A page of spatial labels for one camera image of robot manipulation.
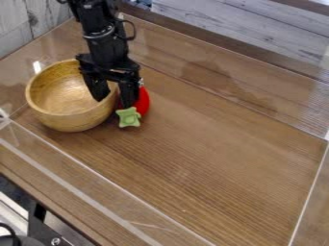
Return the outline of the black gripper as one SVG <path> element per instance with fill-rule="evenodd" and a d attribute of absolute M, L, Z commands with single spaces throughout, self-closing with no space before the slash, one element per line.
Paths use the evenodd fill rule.
<path fill-rule="evenodd" d="M 119 107 L 128 109 L 139 99 L 140 66 L 128 57 L 125 33 L 85 33 L 88 52 L 76 55 L 84 84 L 92 98 L 100 102 L 109 94 L 107 80 L 117 83 Z"/>

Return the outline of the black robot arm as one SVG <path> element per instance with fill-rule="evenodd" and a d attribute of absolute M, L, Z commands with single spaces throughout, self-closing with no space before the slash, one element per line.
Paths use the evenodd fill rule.
<path fill-rule="evenodd" d="M 69 6 L 81 24 L 81 36 L 88 52 L 76 55 L 78 70 L 92 98 L 100 102 L 109 94 L 108 82 L 117 83 L 120 105 L 127 109 L 139 99 L 140 66 L 128 57 L 128 36 L 124 24 L 133 23 L 117 17 L 116 0 L 56 0 Z"/>

